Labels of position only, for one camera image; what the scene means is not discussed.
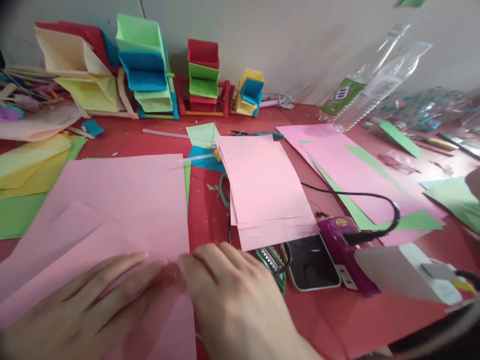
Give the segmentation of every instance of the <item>water bottle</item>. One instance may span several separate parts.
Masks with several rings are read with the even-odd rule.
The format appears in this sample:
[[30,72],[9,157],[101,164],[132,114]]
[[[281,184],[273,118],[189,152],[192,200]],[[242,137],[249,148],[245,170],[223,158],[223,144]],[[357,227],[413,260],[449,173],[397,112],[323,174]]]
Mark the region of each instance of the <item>water bottle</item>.
[[327,122],[331,120],[362,91],[365,85],[380,70],[395,44],[405,35],[409,27],[410,24],[399,23],[390,30],[376,51],[375,57],[369,63],[364,64],[356,73],[348,75],[330,99],[323,105],[319,113],[320,120]]
[[420,57],[432,44],[416,41],[406,44],[401,55],[387,63],[337,116],[331,124],[341,133],[350,130],[383,99],[400,86],[417,68]]

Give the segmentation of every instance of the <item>white wall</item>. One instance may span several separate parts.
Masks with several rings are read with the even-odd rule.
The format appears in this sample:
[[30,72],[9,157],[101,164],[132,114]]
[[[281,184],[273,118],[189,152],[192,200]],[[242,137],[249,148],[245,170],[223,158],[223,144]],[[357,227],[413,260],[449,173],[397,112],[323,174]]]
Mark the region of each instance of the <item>white wall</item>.
[[[367,61],[394,24],[409,22],[403,40],[427,41],[433,48],[403,90],[478,87],[480,1],[427,0],[421,8],[397,2],[142,0],[146,17],[160,24],[174,71],[187,70],[189,37],[216,41],[222,79],[236,84],[248,67],[263,71],[267,92],[311,83],[300,100],[314,104]],[[34,21],[98,25],[113,36],[117,12],[141,16],[139,0],[15,0],[0,16],[0,47],[7,61],[39,64]]]

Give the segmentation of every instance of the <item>phone screen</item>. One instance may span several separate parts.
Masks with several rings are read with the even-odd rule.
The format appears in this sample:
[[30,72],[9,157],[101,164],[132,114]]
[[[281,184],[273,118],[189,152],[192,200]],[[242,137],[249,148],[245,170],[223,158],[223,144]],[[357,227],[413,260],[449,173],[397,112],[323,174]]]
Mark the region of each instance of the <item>phone screen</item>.
[[339,274],[320,235],[288,244],[292,257],[288,272],[295,287],[307,291],[340,286]]

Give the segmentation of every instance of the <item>purple device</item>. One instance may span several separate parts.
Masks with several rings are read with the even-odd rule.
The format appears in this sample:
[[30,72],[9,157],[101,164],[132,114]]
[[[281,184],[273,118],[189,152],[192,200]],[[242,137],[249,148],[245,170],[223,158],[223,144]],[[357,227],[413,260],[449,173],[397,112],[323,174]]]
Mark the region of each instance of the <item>purple device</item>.
[[328,217],[319,221],[318,227],[343,285],[347,289],[361,293],[368,298],[380,294],[378,287],[365,275],[355,260],[355,251],[370,248],[372,245],[366,242],[350,246],[347,245],[342,236],[344,233],[360,233],[360,229],[355,222],[347,216]]

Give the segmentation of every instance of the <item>green bottle label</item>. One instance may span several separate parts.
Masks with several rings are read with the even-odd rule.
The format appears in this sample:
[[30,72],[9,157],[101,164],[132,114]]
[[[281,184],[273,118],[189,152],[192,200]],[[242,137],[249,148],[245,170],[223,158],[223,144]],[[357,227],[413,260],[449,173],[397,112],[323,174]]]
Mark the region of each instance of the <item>green bottle label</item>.
[[365,87],[365,84],[345,78],[333,96],[321,108],[325,113],[338,115]]

